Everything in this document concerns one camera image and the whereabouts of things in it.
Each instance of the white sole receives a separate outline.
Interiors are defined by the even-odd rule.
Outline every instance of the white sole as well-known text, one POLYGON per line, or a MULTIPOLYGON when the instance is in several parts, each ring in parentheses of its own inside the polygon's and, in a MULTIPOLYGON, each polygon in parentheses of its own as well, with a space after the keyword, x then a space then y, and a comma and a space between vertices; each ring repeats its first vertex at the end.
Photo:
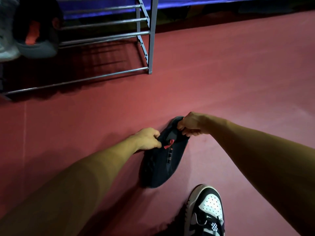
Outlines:
POLYGON ((189 227, 190 227, 190 221, 191 221, 191 217, 192 217, 192 210, 195 207, 195 202, 198 199, 200 193, 206 188, 211 188, 211 189, 214 189, 216 192, 218 192, 215 188, 213 188, 211 186, 203 185, 203 184, 197 186, 192 191, 192 193, 190 194, 189 199, 187 201, 187 205, 186 205, 184 236, 191 236, 191 233, 189 232, 189 227))

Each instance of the foot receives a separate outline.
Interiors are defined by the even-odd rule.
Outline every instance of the foot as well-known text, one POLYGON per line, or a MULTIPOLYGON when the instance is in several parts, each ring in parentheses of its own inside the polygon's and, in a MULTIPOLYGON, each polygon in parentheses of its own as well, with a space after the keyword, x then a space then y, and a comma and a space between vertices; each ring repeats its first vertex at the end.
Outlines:
POLYGON ((187 202, 184 236, 224 236, 224 232, 219 193, 211 186, 197 186, 187 202))

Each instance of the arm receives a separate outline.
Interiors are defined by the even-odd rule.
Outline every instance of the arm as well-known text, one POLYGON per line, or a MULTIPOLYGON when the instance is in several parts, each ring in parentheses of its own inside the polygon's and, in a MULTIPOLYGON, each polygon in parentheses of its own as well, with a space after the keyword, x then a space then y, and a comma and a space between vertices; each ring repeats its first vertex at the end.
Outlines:
POLYGON ((116 175, 137 150, 161 147, 159 131, 147 128, 74 163, 0 220, 0 234, 77 235, 116 175))
POLYGON ((315 149, 204 114, 190 113, 178 128, 213 136, 298 233, 315 234, 315 149))

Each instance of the dark slip-on shoe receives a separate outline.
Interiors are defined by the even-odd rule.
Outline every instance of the dark slip-on shoe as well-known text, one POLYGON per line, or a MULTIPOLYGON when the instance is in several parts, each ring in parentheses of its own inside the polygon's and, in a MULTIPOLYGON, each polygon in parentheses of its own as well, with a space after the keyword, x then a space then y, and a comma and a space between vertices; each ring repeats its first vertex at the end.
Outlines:
POLYGON ((161 148, 145 151, 140 168, 140 182, 143 187, 159 187, 176 171, 189 139, 177 129, 178 122, 183 118, 174 118, 162 131, 158 137, 162 143, 161 148))

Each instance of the metal shoe rack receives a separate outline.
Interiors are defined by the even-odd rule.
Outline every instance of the metal shoe rack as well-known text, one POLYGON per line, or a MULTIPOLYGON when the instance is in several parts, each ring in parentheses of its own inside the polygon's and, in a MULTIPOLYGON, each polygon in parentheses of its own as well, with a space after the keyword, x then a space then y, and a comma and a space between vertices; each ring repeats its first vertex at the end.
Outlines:
MULTIPOLYGON (((66 1, 87 1, 87 0, 57 0, 58 2, 66 2, 66 1)), ((90 44, 96 44, 96 43, 104 43, 109 41, 115 41, 115 40, 121 40, 121 39, 127 39, 136 37, 137 42, 142 47, 144 57, 147 60, 147 66, 138 68, 138 69, 130 69, 105 75, 99 75, 95 77, 85 78, 85 79, 78 79, 68 82, 62 82, 62 83, 56 83, 51 85, 45 85, 40 87, 32 87, 32 88, 26 88, 26 89, 19 89, 19 90, 13 90, 13 91, 5 91, 3 89, 3 66, 0 64, 0 94, 5 99, 9 98, 7 95, 14 94, 14 93, 20 93, 20 92, 26 92, 31 90, 37 90, 42 88, 49 88, 64 84, 71 84, 71 83, 77 83, 92 79, 100 79, 112 75, 119 75, 119 74, 125 74, 130 72, 136 72, 141 70, 148 70, 148 74, 152 74, 152 64, 153 64, 153 49, 154 49, 154 38, 155 38, 155 27, 156 27, 156 20, 157 20, 157 5, 158 0, 151 0, 151 16, 149 17, 146 8, 144 7, 142 0, 135 0, 135 5, 129 5, 129 6, 120 6, 120 7, 107 7, 102 9, 88 9, 88 10, 75 10, 75 11, 65 11, 64 14, 82 14, 82 13, 96 13, 96 12, 104 12, 104 11, 117 11, 117 10, 126 10, 126 9, 135 9, 136 11, 136 18, 135 19, 126 19, 126 20, 119 20, 119 21, 110 21, 110 22, 103 22, 103 23, 93 23, 93 24, 83 24, 83 25, 74 25, 74 26, 65 26, 61 28, 61 31, 64 30, 74 30, 74 29, 82 29, 82 28, 91 28, 91 27, 100 27, 100 26, 109 26, 109 25, 117 25, 117 24, 126 24, 126 23, 136 23, 137 31, 126 33, 126 34, 119 34, 119 35, 109 35, 109 36, 102 36, 102 37, 96 37, 96 38, 89 38, 89 39, 77 39, 77 40, 70 40, 70 41, 64 41, 60 43, 59 48, 69 48, 69 47, 77 47, 77 46, 84 46, 84 45, 90 45, 90 44), (144 17, 141 18, 140 12, 142 11, 144 17), (147 31, 141 31, 140 30, 140 22, 146 22, 148 25, 149 30, 147 31), (142 41, 142 35, 149 35, 149 53, 147 52, 144 43, 142 41)))

